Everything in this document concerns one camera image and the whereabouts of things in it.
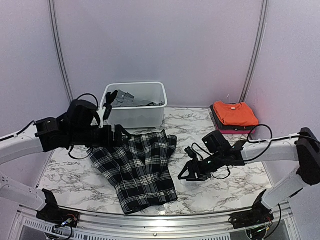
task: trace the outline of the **marble table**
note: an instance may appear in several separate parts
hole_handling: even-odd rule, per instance
[[[177,148],[169,159],[178,200],[162,206],[151,206],[135,215],[186,215],[225,211],[251,206],[264,189],[271,184],[262,163],[231,167],[231,176],[224,180],[211,178],[202,182],[178,180],[190,158],[184,149],[192,143],[202,147],[202,138],[215,130],[207,108],[166,108],[163,125],[159,128],[131,130],[131,133],[148,133],[166,130],[177,136]],[[225,135],[234,144],[244,135]],[[77,158],[87,155],[84,147],[75,147]],[[225,167],[214,175],[223,178],[228,174]],[[60,206],[80,210],[123,214],[115,189],[86,158],[74,160],[65,149],[55,150],[39,183],[39,188],[51,190]]]

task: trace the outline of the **plaid shirt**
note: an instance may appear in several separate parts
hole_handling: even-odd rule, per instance
[[[125,214],[178,199],[168,169],[177,137],[162,132],[132,134],[121,147],[88,151],[93,165],[114,186]]]

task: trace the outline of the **laundry basket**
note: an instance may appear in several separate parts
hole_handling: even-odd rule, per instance
[[[113,107],[108,124],[122,125],[126,129],[153,128],[162,125],[168,104],[165,86],[161,82],[114,83],[105,88],[100,107],[106,102],[106,94],[121,90],[134,99],[163,103],[161,106]]]

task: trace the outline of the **white wall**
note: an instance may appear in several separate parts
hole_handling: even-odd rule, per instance
[[[74,96],[106,85],[160,81],[170,106],[238,101],[261,0],[56,1]]]
[[[0,82],[0,136],[67,110],[47,1],[0,0]],[[47,157],[23,157],[0,171],[34,186]],[[0,199],[0,240],[7,239],[17,206]]]
[[[246,102],[275,136],[309,127],[320,139],[320,2],[270,0],[262,49]],[[259,138],[269,137],[260,131]],[[274,182],[291,171],[290,162],[268,163]],[[319,239],[320,186],[290,200],[301,239]]]

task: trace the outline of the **orange shirt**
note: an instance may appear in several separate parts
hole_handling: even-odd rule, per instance
[[[216,101],[213,109],[223,125],[248,127],[259,124],[254,112],[245,102],[226,104]]]

